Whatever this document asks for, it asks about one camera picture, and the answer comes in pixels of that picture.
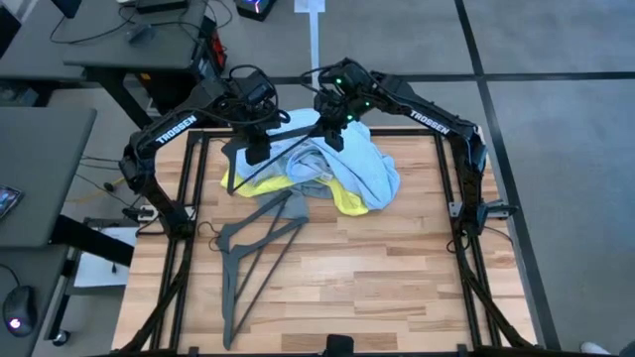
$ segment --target black box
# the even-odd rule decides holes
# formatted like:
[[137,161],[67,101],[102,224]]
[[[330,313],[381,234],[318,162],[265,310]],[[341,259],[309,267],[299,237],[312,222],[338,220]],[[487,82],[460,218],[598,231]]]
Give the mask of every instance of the black box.
[[22,24],[13,16],[11,11],[4,5],[0,5],[0,58],[11,45],[21,26]]
[[139,14],[150,14],[161,11],[185,9],[187,6],[188,0],[139,0],[137,12]]

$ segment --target wooden table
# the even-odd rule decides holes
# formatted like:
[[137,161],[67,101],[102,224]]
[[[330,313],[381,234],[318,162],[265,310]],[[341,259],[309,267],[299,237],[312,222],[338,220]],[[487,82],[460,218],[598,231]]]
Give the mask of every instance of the wooden table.
[[[157,177],[171,196],[176,196],[179,186],[186,136],[162,149],[157,158]],[[456,260],[445,249],[451,236],[434,138],[374,137],[373,141],[395,159],[401,175],[395,200],[382,211],[349,217],[339,213],[332,200],[309,198],[311,223],[278,267],[230,352],[317,352],[324,349],[329,333],[353,336],[359,352],[453,351],[458,343],[470,345]],[[222,145],[210,143],[198,220],[210,221],[217,230],[258,207],[255,199],[229,196],[220,187],[227,167]],[[449,145],[445,147],[456,187]],[[194,163],[197,156],[194,152]],[[194,176],[192,168],[190,189]],[[486,200],[498,197],[490,167],[483,192]],[[272,219],[259,218],[232,237],[233,242],[260,239]],[[487,224],[506,231],[505,222]],[[207,246],[213,235],[208,227],[201,227],[195,238],[181,352],[190,346],[198,346],[201,353],[225,352],[221,258]],[[284,237],[267,246],[239,301],[236,319],[287,241]],[[519,332],[535,342],[510,241],[490,230],[480,241],[494,300]],[[155,306],[167,242],[162,236],[141,236],[137,241],[113,348],[125,344]],[[243,276],[250,263],[250,258],[243,259]],[[485,316],[480,303],[477,307],[487,343]],[[163,345],[169,339],[170,312],[166,321]]]

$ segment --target paper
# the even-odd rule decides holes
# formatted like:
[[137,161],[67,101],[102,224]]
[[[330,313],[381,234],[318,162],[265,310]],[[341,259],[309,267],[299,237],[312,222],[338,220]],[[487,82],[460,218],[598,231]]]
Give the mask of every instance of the paper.
[[[135,246],[137,227],[104,228],[101,233]],[[79,259],[79,267],[75,275],[76,288],[115,287],[125,286],[128,283],[128,267],[115,264],[116,272],[113,273],[114,263],[89,253],[82,253]]]

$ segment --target table leg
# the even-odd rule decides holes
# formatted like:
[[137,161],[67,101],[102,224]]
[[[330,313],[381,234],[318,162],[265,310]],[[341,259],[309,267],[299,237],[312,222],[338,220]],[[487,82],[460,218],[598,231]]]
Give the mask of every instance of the table leg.
[[98,81],[140,129],[152,123],[150,116],[123,85],[125,69],[91,67],[87,70],[88,78]]
[[51,244],[66,244],[105,260],[130,267],[134,247],[60,215]]

